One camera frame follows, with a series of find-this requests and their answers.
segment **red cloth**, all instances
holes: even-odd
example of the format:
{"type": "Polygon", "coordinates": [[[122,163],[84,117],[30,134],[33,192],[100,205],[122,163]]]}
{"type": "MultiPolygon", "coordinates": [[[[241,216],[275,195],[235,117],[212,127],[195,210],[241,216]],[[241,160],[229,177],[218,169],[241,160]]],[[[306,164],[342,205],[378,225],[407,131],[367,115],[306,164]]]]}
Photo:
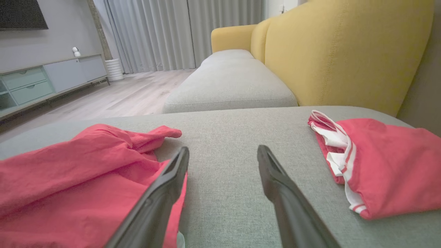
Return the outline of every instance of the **red cloth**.
{"type": "MultiPolygon", "coordinates": [[[[154,150],[182,132],[104,124],[72,140],[0,162],[0,247],[102,247],[168,161],[154,150]]],[[[164,247],[176,247],[187,184],[172,208],[164,247]]]]}
{"type": "Polygon", "coordinates": [[[308,124],[350,209],[365,219],[441,208],[441,138],[373,119],[333,122],[314,110],[308,124]],[[338,166],[336,176],[331,164],[338,166]]]}

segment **white ribbed pot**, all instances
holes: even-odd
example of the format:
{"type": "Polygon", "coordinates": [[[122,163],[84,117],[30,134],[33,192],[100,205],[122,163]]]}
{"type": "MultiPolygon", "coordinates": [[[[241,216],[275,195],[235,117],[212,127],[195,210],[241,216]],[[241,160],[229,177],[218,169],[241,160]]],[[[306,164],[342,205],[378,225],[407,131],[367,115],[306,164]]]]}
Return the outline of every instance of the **white ribbed pot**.
{"type": "Polygon", "coordinates": [[[121,70],[120,59],[106,60],[106,67],[109,74],[107,75],[109,82],[123,80],[123,71],[121,70]]]}

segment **white cabinet door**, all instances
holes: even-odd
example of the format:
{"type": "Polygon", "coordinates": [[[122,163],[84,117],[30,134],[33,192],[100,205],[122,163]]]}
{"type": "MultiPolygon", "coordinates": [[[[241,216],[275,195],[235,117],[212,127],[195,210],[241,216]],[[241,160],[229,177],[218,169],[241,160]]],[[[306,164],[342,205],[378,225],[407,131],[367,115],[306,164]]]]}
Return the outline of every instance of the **white cabinet door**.
{"type": "Polygon", "coordinates": [[[101,55],[81,58],[79,60],[87,82],[107,75],[101,55]]]}
{"type": "Polygon", "coordinates": [[[78,59],[46,64],[44,68],[57,93],[87,82],[78,59]]]}

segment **television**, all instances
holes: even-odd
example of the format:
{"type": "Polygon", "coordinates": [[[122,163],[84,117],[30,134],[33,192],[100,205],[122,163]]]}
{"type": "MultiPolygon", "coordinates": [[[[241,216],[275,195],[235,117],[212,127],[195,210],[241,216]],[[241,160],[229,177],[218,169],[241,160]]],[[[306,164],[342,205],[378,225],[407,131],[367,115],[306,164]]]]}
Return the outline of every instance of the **television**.
{"type": "Polygon", "coordinates": [[[0,30],[48,29],[37,0],[0,0],[0,30]]]}

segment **floor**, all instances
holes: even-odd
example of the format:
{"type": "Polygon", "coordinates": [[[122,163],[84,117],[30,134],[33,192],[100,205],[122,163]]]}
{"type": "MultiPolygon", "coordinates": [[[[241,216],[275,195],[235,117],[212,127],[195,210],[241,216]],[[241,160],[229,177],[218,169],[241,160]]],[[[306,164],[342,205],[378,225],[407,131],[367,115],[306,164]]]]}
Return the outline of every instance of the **floor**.
{"type": "Polygon", "coordinates": [[[125,75],[124,80],[78,90],[0,123],[0,143],[49,123],[161,113],[168,95],[194,69],[125,75]]]}

